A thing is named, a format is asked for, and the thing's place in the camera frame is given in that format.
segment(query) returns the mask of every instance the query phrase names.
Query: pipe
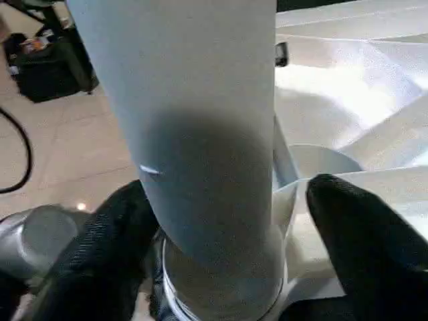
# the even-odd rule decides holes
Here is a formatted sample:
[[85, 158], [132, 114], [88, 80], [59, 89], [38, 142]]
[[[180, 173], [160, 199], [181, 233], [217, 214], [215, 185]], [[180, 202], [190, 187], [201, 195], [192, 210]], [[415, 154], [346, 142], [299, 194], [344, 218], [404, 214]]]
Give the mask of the pipe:
[[[205, 289], [212, 300], [199, 309], [199, 290], [172, 263], [175, 291], [203, 320], [256, 320], [284, 276], [271, 215], [276, 1], [73, 0], [68, 7], [171, 253], [200, 277], [195, 287], [212, 286]], [[212, 283], [225, 272], [227, 286]], [[230, 301], [221, 302], [227, 291]]]

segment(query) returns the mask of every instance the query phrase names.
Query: small white mark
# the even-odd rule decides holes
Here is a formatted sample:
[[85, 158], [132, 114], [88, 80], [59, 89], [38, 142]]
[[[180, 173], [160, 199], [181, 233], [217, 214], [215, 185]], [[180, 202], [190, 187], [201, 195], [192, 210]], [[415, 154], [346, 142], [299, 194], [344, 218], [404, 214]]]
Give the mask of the small white mark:
[[144, 166], [144, 165], [140, 165], [140, 169], [143, 172], [151, 174], [151, 175], [160, 175], [161, 174], [161, 172], [157, 171], [156, 169], [152, 169], [151, 167]]

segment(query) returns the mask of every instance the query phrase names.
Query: tiled floor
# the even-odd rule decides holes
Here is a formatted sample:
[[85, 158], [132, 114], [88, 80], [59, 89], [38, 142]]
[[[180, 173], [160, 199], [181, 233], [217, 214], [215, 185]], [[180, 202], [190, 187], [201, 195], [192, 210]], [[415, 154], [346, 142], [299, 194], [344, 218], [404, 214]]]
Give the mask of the tiled floor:
[[[0, 105], [28, 131], [35, 167], [18, 192], [0, 195], [0, 219], [44, 204], [93, 211], [118, 187], [137, 178], [136, 171], [103, 90], [33, 104], [17, 93], [0, 56]], [[0, 188], [17, 182], [25, 166], [18, 135], [0, 118]], [[145, 295], [135, 320], [146, 316]]]

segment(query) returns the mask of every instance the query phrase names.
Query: black cable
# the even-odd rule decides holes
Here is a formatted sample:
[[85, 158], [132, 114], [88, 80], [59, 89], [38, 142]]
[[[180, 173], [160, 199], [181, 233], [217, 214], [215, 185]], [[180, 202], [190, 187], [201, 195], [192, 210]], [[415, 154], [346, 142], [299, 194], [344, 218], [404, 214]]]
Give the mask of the black cable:
[[20, 125], [20, 123], [10, 113], [4, 110], [1, 106], [0, 106], [0, 115], [4, 117], [6, 120], [8, 120], [16, 129], [16, 131], [18, 131], [19, 136], [21, 137], [22, 142], [24, 143], [25, 151], [27, 153], [27, 168], [25, 170], [25, 173], [22, 179], [13, 186], [7, 187], [6, 189], [0, 189], [0, 194], [8, 194], [22, 188], [29, 181], [31, 177], [31, 172], [33, 171], [33, 150], [31, 148], [31, 143], [28, 138], [28, 135], [25, 132], [22, 125]]

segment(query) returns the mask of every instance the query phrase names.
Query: gloved hand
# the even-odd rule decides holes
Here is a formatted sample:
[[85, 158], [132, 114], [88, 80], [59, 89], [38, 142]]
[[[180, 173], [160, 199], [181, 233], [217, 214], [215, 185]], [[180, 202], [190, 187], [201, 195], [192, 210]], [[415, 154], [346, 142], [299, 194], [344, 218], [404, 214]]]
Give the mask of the gloved hand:
[[27, 286], [21, 281], [0, 272], [0, 320], [10, 320], [27, 293]]
[[428, 320], [428, 245], [376, 195], [332, 175], [309, 182], [310, 213], [357, 320]]
[[119, 189], [60, 255], [24, 320], [130, 320], [157, 230], [140, 182]]

